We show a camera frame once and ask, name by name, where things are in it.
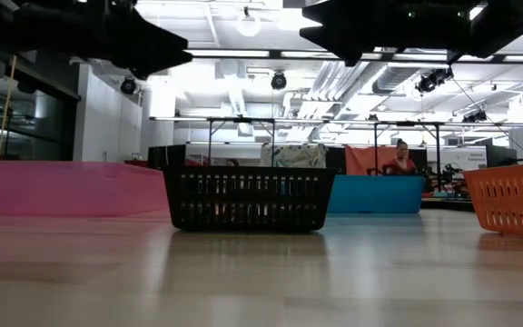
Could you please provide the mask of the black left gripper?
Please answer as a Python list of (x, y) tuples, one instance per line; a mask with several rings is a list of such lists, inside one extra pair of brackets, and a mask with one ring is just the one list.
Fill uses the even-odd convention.
[[(38, 0), (45, 50), (84, 58), (111, 60), (146, 80), (190, 63), (188, 40), (145, 20), (135, 9), (138, 0)], [(173, 52), (159, 51), (178, 50)]]

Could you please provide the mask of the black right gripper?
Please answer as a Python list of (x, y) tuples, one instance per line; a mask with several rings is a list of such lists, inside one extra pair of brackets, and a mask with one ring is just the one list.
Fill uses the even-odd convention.
[(445, 50), (452, 64), (469, 49), (475, 6), (476, 0), (324, 0), (301, 9), (303, 18), (319, 25), (303, 27), (299, 35), (344, 57), (346, 67), (382, 62), (383, 48), (393, 46)]

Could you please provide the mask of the black monitor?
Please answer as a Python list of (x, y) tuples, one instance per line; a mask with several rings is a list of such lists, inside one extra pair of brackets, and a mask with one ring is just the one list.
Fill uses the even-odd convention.
[(148, 149), (147, 166), (156, 170), (185, 166), (186, 145), (155, 146)]

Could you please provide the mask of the orange cloth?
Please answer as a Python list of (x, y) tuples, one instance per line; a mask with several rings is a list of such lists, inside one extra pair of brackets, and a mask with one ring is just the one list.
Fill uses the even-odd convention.
[(394, 147), (382, 146), (375, 148), (358, 148), (346, 145), (344, 147), (346, 160), (346, 174), (348, 175), (367, 175), (369, 169), (382, 168), (395, 158), (396, 150)]

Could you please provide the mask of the pale patterned cloth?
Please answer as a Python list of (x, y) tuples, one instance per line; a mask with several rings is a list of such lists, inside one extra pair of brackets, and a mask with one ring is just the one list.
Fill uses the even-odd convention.
[(323, 145), (261, 147), (261, 165), (283, 168), (325, 168), (328, 150)]

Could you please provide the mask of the blue plastic bin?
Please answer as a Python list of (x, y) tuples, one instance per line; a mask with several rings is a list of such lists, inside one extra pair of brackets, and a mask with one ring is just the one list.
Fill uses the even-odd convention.
[(337, 175), (327, 213), (418, 213), (421, 176)]

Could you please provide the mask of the white sign board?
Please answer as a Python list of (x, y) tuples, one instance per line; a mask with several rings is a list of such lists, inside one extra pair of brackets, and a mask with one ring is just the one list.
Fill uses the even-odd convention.
[(464, 171), (476, 170), (487, 164), (487, 151), (485, 147), (442, 148), (440, 160), (442, 166), (449, 164)]

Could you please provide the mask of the pink plastic bin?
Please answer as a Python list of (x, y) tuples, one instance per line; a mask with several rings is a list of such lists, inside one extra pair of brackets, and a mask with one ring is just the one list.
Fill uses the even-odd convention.
[(1, 216), (112, 217), (168, 209), (163, 173), (125, 163), (0, 161)]

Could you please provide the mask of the black slotted plastic basket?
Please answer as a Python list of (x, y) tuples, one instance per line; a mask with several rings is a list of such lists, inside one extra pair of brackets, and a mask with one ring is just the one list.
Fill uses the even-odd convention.
[(318, 231), (336, 175), (328, 168), (187, 165), (163, 170), (172, 224), (192, 232)]

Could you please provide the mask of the orange slotted plastic basket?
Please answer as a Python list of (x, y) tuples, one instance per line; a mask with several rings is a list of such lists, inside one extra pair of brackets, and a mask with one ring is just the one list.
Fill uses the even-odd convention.
[(523, 164), (463, 173), (479, 225), (523, 236)]

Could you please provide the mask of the neighbouring black metal frame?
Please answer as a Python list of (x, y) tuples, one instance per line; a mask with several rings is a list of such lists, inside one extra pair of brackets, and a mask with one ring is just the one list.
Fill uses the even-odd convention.
[(209, 133), (208, 133), (208, 166), (212, 165), (212, 136), (215, 134), (214, 130), (212, 129), (214, 122), (222, 122), (227, 123), (235, 123), (235, 124), (254, 124), (258, 123), (262, 127), (265, 127), (266, 124), (271, 125), (271, 130), (269, 131), (270, 137), (271, 137), (271, 167), (275, 165), (274, 159), (275, 159), (275, 133), (276, 133), (276, 120), (274, 118), (259, 118), (259, 117), (244, 117), (244, 116), (236, 116), (236, 117), (206, 117), (205, 121), (209, 124)]
[[(427, 131), (429, 134), (431, 134), (435, 140), (436, 140), (436, 180), (437, 180), (437, 187), (439, 191), (443, 190), (443, 182), (442, 182), (442, 172), (441, 172), (441, 161), (440, 161), (440, 141), (439, 141), (439, 133), (440, 133), (440, 127), (444, 124), (441, 122), (420, 122), (420, 121), (373, 121), (373, 132), (374, 132), (374, 160), (375, 160), (375, 175), (379, 175), (379, 153), (378, 153), (378, 137), (379, 137), (379, 126), (385, 125), (387, 127), (391, 125), (396, 125), (397, 127), (415, 127), (415, 126), (421, 126), (424, 131)], [(433, 126), (435, 128), (434, 132), (430, 132), (427, 128), (428, 126)]]

